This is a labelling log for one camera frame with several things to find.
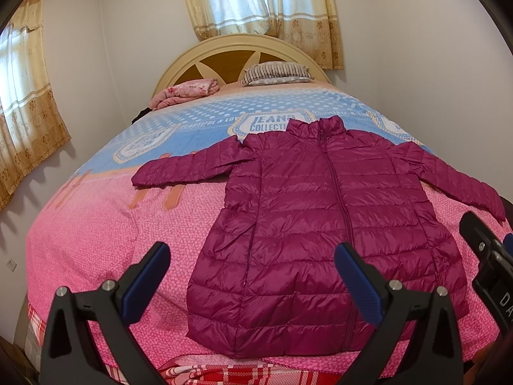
jacket collar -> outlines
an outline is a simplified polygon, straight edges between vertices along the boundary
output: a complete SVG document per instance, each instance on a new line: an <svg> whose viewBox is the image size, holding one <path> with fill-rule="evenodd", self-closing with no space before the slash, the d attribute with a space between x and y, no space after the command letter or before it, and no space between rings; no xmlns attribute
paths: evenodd
<svg viewBox="0 0 513 385"><path fill-rule="evenodd" d="M321 136L336 136L346 132L344 122L338 116L322 118L318 122L305 123L291 118L287 132L303 139L318 139Z"/></svg>

arched headboard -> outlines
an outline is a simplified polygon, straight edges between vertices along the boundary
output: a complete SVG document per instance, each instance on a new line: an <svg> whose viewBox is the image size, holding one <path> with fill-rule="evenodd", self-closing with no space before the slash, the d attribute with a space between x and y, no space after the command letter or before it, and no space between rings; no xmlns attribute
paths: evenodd
<svg viewBox="0 0 513 385"><path fill-rule="evenodd" d="M318 81L328 77L306 53L274 37L233 34L217 36L192 47L163 74L153 95L192 79L216 78L220 86L239 81L246 69L268 61L297 62L310 69Z"/></svg>

jacket's right sleeve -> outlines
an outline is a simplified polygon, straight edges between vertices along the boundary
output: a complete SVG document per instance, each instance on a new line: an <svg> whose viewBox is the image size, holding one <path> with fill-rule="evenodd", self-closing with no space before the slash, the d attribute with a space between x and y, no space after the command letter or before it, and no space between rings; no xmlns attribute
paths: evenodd
<svg viewBox="0 0 513 385"><path fill-rule="evenodd" d="M132 183L134 187L159 187L206 181L254 158L255 154L232 136L194 154L151 160L132 177Z"/></svg>
<svg viewBox="0 0 513 385"><path fill-rule="evenodd" d="M439 188L457 201L484 209L498 221L506 220L506 211L497 191L464 173L456 171L413 142L402 143L387 149L396 159L407 163L408 172Z"/></svg>

purple puffer jacket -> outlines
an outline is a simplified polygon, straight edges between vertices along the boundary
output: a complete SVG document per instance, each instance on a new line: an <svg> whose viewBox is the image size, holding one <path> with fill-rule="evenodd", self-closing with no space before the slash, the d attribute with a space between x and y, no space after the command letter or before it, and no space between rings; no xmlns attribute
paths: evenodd
<svg viewBox="0 0 513 385"><path fill-rule="evenodd" d="M413 142L395 146L347 131L332 117L291 120L286 132L236 136L184 157L145 164L137 187L230 174L190 279L188 337L230 358L329 355L361 350L373 328L360 318L333 263L350 242L385 279L410 289L445 285L468 312L461 256L422 190L505 211L490 186ZM403 339L411 335L406 331Z"/></svg>

wall socket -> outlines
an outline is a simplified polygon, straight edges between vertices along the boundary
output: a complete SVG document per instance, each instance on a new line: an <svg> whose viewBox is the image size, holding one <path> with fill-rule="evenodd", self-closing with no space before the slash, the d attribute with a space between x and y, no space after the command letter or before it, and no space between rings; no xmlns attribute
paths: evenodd
<svg viewBox="0 0 513 385"><path fill-rule="evenodd" d="M12 259L9 259L7 261L7 267L11 270L11 272L14 272L14 270L16 269L16 267L18 266L18 264L16 262L14 262Z"/></svg>

